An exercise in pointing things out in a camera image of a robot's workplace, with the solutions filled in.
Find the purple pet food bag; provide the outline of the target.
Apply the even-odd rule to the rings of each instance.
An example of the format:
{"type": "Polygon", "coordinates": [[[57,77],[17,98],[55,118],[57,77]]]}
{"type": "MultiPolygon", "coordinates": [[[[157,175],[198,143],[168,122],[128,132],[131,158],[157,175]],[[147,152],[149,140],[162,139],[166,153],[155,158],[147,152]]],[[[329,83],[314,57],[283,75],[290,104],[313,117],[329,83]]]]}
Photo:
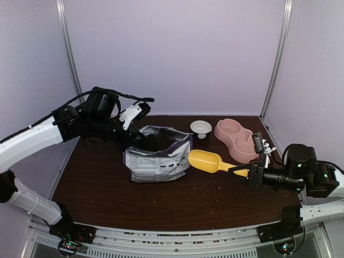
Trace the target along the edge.
{"type": "Polygon", "coordinates": [[[123,152],[123,163],[132,182],[169,182],[186,175],[193,142],[191,133],[164,126],[145,126],[139,132],[145,138],[136,139],[123,152]]]}

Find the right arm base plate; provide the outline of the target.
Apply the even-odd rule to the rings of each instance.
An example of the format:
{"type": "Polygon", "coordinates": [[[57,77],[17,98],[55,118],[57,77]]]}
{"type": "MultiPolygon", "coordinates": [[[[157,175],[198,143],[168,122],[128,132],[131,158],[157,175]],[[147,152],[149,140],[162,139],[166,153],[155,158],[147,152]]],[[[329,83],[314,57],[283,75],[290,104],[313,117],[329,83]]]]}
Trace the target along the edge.
{"type": "Polygon", "coordinates": [[[285,221],[263,225],[257,228],[260,243],[290,238],[294,235],[303,233],[303,231],[300,222],[289,223],[285,221]]]}

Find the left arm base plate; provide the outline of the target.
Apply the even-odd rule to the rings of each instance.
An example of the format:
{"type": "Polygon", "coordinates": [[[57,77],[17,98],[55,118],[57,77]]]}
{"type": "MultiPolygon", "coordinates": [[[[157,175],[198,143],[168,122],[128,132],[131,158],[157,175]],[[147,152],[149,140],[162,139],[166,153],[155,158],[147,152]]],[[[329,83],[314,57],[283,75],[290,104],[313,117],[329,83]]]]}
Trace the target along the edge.
{"type": "Polygon", "coordinates": [[[92,244],[96,234],[96,228],[76,223],[47,224],[49,233],[62,240],[68,240],[77,244],[92,244]]]}

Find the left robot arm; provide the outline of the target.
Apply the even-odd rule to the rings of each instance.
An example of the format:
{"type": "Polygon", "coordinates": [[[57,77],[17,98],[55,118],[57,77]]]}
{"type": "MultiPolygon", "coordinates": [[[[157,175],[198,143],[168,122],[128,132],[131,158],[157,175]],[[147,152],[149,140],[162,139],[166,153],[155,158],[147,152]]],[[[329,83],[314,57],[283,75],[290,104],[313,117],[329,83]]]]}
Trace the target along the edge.
{"type": "Polygon", "coordinates": [[[1,140],[1,203],[13,204],[44,220],[66,239],[77,234],[68,210],[24,185],[11,170],[19,161],[76,138],[98,138],[127,147],[141,137],[133,122],[147,115],[150,97],[93,87],[26,128],[1,140]]]}

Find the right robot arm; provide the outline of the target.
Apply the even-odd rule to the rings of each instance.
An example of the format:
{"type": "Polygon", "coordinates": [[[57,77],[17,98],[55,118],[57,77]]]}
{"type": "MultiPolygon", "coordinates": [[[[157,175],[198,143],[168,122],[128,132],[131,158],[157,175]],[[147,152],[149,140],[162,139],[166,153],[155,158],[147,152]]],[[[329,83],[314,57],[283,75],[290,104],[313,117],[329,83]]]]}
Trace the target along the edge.
{"type": "Polygon", "coordinates": [[[264,167],[248,163],[228,169],[244,177],[249,188],[271,187],[291,192],[306,191],[308,197],[336,197],[337,201],[318,205],[285,207],[276,224],[279,237],[287,237],[296,227],[343,218],[343,170],[328,161],[319,161],[313,147],[290,144],[282,155],[283,165],[264,167]]]}

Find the yellow plastic scoop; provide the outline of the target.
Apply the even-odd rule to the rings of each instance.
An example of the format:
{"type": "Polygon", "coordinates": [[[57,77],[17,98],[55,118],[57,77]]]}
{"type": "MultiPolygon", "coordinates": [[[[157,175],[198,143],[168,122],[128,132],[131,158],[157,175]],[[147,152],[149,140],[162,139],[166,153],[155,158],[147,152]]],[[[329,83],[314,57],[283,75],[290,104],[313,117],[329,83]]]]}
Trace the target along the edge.
{"type": "Polygon", "coordinates": [[[224,162],[216,153],[199,149],[194,149],[189,153],[188,161],[194,168],[211,174],[218,171],[228,172],[230,168],[236,167],[236,165],[224,162]]]}

